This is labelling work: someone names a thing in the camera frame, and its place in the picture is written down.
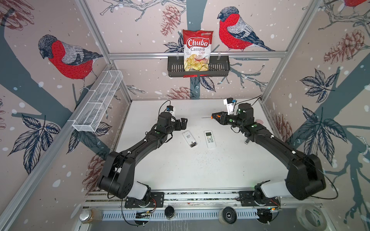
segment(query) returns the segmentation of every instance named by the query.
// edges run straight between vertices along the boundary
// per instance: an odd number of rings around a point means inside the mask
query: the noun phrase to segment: remote control
[[[186,132],[183,132],[182,135],[184,136],[186,142],[188,143],[188,145],[190,147],[194,147],[195,145],[197,145],[193,135],[191,135],[190,131],[186,131]]]
[[[215,143],[215,140],[213,138],[213,132],[210,131],[210,130],[209,131],[204,131],[204,135],[206,136],[207,147],[209,149],[215,148],[216,143]]]

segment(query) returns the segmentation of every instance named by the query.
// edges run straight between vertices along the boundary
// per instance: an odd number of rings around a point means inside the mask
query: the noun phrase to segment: cassava chips
[[[213,31],[183,30],[185,71],[208,71]]]

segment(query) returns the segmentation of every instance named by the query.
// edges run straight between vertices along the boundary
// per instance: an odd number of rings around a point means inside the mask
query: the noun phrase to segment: metal rail
[[[178,53],[110,53],[110,60],[138,60],[138,59],[162,59],[168,56],[183,56],[183,52]],[[224,51],[211,52],[211,55],[228,55],[229,58],[284,58],[286,51]]]

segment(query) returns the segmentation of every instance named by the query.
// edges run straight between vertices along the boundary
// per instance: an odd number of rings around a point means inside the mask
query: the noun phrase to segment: wallpaper
[[[227,77],[172,78],[165,60],[115,60],[131,98],[191,99],[256,97],[269,82],[279,58],[231,59]]]
[[[286,50],[310,0],[88,0],[94,19],[111,53],[164,52],[185,30],[214,31],[212,49],[226,51],[241,42],[248,51]],[[235,7],[234,16],[228,16]],[[219,36],[240,21],[250,26],[246,39]]]
[[[2,212],[106,63],[74,1],[0,6]]]
[[[324,0],[271,95],[283,140],[318,155],[338,230],[370,229],[370,3]],[[335,197],[327,189],[316,196]]]

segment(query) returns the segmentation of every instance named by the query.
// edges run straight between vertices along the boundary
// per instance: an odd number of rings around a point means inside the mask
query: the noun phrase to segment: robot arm
[[[249,103],[240,104],[236,115],[228,115],[227,112],[213,113],[212,117],[222,125],[238,127],[248,138],[248,141],[256,142],[273,154],[288,169],[285,180],[289,193],[298,200],[325,189],[324,175],[320,159],[315,155],[304,153],[290,148],[287,144],[277,139],[263,125],[254,122],[253,108]]]
[[[186,129],[187,122],[185,118],[176,120],[171,113],[162,112],[144,139],[125,151],[109,153],[97,186],[120,199],[126,197],[134,185],[135,166],[151,151],[171,140],[174,130]]]

